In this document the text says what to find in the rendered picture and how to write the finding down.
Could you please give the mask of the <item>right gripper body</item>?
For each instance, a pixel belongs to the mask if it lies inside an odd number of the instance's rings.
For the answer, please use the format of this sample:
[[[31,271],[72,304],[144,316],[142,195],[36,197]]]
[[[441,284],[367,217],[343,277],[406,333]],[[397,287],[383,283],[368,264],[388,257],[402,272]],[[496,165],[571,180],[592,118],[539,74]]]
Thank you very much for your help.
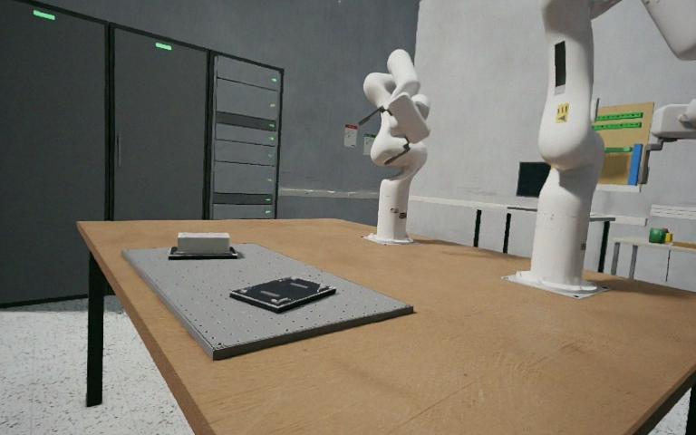
[[[413,102],[407,92],[393,99],[388,107],[411,144],[429,137],[430,127],[425,121],[426,108],[421,103]]]

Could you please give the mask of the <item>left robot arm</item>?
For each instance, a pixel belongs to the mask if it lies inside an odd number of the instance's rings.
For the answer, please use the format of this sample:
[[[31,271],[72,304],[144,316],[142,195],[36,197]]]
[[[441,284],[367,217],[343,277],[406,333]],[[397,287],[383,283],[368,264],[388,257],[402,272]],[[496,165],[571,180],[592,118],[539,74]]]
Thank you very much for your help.
[[[525,284],[572,294],[597,291],[582,279],[592,200],[604,165],[604,141],[591,122],[591,20],[621,1],[540,0],[548,94],[538,148],[553,167],[538,201],[531,270],[516,273]],[[672,53],[696,61],[696,0],[642,2]]]

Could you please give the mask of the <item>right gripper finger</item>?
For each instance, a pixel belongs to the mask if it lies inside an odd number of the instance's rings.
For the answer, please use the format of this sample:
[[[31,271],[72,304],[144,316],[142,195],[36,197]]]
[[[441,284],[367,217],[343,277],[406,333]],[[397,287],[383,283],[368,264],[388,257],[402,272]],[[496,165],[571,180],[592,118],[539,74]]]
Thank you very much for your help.
[[[385,165],[388,165],[389,163],[391,163],[391,162],[393,162],[394,160],[398,159],[401,155],[405,154],[406,152],[408,152],[408,151],[411,149],[411,148],[409,147],[409,145],[408,145],[408,144],[410,144],[408,138],[407,138],[406,136],[404,136],[404,139],[407,141],[407,143],[405,143],[405,144],[402,146],[405,150],[404,150],[403,152],[399,153],[398,155],[396,155],[396,156],[393,155],[393,156],[390,157],[389,159],[385,160],[385,161],[383,162]]]
[[[367,122],[367,121],[370,119],[370,117],[372,117],[372,116],[373,116],[376,112],[378,112],[378,111],[380,111],[382,114],[385,113],[385,112],[387,111],[387,112],[390,114],[391,117],[393,116],[392,113],[390,112],[389,108],[387,108],[387,109],[385,110],[385,108],[384,108],[383,105],[382,105],[382,106],[380,106],[377,110],[373,111],[373,112],[370,113],[368,116],[366,116],[365,118],[363,118],[362,120],[360,120],[359,122],[357,122],[357,123],[359,124],[359,126],[361,126],[362,124],[364,124],[365,122]]]

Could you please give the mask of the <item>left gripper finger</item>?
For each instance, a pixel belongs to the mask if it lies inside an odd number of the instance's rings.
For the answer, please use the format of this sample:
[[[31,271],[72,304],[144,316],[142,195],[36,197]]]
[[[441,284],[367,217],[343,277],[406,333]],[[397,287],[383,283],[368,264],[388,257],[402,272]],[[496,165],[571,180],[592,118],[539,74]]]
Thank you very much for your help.
[[[677,140],[677,138],[658,137],[657,143],[650,143],[645,146],[638,184],[647,184],[650,169],[650,167],[648,167],[648,162],[651,150],[662,150],[664,142],[675,142]]]

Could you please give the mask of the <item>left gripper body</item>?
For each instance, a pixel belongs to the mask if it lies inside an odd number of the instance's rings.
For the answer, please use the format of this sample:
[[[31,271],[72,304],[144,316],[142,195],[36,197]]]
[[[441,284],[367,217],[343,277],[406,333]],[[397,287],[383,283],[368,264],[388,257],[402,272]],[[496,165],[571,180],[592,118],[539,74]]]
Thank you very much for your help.
[[[689,122],[689,104],[670,104],[658,109],[653,115],[652,135],[655,138],[677,138],[696,140],[696,127]]]

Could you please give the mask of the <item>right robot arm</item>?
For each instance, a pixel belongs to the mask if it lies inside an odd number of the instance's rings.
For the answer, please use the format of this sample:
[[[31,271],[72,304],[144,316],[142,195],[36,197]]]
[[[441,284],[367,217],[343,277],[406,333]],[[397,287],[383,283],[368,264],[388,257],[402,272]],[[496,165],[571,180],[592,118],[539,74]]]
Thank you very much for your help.
[[[387,67],[390,74],[371,73],[366,77],[363,84],[366,97],[377,108],[383,105],[386,110],[393,99],[407,92],[413,102],[421,103],[426,108],[426,121],[430,112],[430,100],[422,94],[414,96],[420,91],[421,83],[410,56],[403,50],[396,50],[390,55]],[[408,152],[385,165],[385,160],[405,150],[402,146],[407,141],[393,138],[396,134],[403,133],[393,116],[387,111],[383,114],[380,112],[380,115],[381,129],[372,145],[372,161],[382,167],[401,168],[401,171],[381,183],[377,235],[369,235],[368,239],[389,244],[410,244],[413,239],[406,237],[410,184],[426,163],[428,151],[422,142],[410,143],[411,149]]]

